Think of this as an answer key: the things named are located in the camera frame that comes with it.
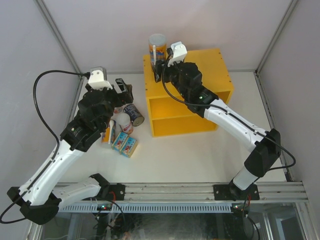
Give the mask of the orange can with spoon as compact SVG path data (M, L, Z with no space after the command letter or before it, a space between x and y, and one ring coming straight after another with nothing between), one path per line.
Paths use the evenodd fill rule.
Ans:
M152 70L158 60L166 60L167 39L163 34L152 34L148 39L149 54Z

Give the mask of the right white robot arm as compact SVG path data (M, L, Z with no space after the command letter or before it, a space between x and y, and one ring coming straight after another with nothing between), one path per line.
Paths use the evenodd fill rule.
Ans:
M181 99L173 99L194 114L217 124L242 142L250 152L244 166L228 184L234 200L240 200L248 188L271 170L281 155L281 135L276 129L264 130L233 111L217 94L202 83L202 73L192 62L169 64L168 60L155 63L155 76L163 85L171 83Z

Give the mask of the yellow can with white spoon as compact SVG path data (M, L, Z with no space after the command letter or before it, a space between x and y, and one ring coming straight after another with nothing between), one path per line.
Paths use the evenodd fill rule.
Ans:
M115 120L110 120L108 123L108 127L105 132L102 133L101 143L111 145L116 138L116 125L117 122Z

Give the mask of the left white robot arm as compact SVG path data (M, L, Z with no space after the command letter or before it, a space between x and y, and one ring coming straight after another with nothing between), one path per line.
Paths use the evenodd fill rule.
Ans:
M109 196L110 183L99 173L63 188L56 188L56 184L106 131L115 108L133 102L132 85L122 78L115 82L120 93L113 87L94 89L86 85L87 91L77 104L74 119L60 134L58 147L25 184L8 190L7 195L20 207L25 219L44 225L68 205L94 197L104 200Z

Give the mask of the yellow wooden shelf cabinet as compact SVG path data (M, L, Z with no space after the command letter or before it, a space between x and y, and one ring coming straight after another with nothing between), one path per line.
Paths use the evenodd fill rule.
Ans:
M166 83L156 82L151 57L143 56L145 97L153 137L215 131L203 118L201 105L216 98L228 103L234 92L219 48L191 50L184 62L164 71Z

